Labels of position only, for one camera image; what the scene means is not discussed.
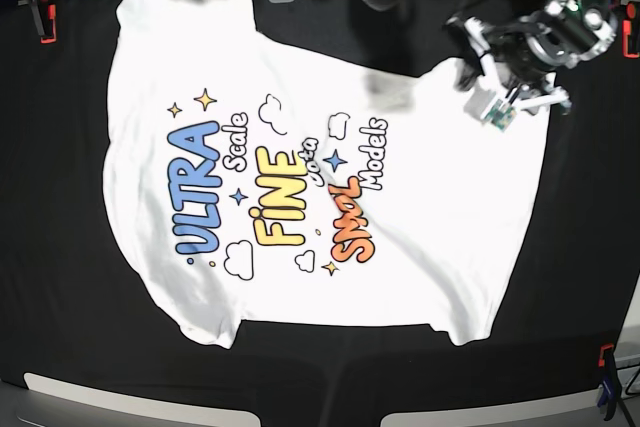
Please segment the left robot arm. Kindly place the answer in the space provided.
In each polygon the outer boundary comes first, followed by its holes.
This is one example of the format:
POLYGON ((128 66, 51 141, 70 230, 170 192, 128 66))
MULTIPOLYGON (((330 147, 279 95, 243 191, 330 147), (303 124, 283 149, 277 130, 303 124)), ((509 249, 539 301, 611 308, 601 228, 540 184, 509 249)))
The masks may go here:
POLYGON ((558 105, 569 112, 572 102, 555 82, 557 71, 602 55, 616 38, 610 0, 546 0, 541 9, 502 25, 466 15, 470 1, 462 0, 447 22, 479 62, 465 66, 457 87, 471 93, 465 112, 500 130, 522 111, 535 115, 558 105))

